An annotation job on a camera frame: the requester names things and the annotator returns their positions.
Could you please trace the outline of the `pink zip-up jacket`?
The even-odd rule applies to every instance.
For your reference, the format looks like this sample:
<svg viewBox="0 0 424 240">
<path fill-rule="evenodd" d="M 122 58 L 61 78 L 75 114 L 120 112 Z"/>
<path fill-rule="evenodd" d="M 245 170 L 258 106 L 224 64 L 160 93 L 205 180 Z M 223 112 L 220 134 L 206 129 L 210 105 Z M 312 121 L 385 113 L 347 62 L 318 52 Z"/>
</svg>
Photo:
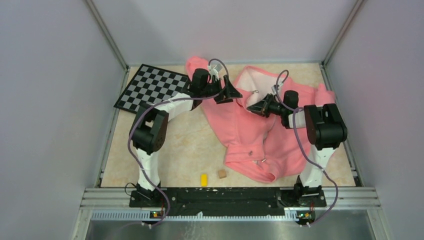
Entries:
<svg viewBox="0 0 424 240">
<path fill-rule="evenodd" d="M 275 73 L 248 65 L 233 82 L 242 98 L 223 104 L 209 99 L 201 104 L 210 127 L 226 147 L 225 165 L 262 183 L 299 175 L 307 164 L 294 130 L 285 128 L 279 116 L 262 117 L 247 110 L 272 93 L 277 77 Z M 311 144 L 307 130 L 297 131 L 308 154 Z"/>
</svg>

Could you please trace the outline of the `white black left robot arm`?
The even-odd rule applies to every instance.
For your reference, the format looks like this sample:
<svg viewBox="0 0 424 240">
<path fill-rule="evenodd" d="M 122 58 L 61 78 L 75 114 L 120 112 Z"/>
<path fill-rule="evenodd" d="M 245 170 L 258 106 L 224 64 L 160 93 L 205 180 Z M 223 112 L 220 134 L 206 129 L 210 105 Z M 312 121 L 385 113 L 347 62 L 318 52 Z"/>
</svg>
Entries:
<svg viewBox="0 0 424 240">
<path fill-rule="evenodd" d="M 197 68 L 192 78 L 183 85 L 180 93 L 149 105 L 143 103 L 131 126 L 127 148 L 139 167 L 136 187 L 143 190 L 141 200 L 149 207 L 160 202 L 159 151 L 165 143 L 168 123 L 178 115 L 197 108 L 212 100 L 227 104 L 242 98 L 225 74 L 220 77 L 216 70 Z"/>
</svg>

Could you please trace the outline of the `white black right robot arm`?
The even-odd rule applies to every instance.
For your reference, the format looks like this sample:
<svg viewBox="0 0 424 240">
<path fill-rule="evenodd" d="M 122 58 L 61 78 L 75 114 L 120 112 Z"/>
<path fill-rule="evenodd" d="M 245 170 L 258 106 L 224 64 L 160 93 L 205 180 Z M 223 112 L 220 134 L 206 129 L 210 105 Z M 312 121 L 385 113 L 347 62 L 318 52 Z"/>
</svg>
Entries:
<svg viewBox="0 0 424 240">
<path fill-rule="evenodd" d="M 259 102 L 248 106 L 247 110 L 262 117 L 269 117 L 271 114 L 279 116 L 286 129 L 294 130 L 303 155 L 306 152 L 298 129 L 306 129 L 311 147 L 309 155 L 305 157 L 307 165 L 294 185 L 293 200 L 299 206 L 307 206 L 322 191 L 326 165 L 335 150 L 347 139 L 348 130 L 335 103 L 303 107 L 299 107 L 298 103 L 299 94 L 294 90 L 287 90 L 283 98 L 276 94 L 267 94 Z"/>
</svg>

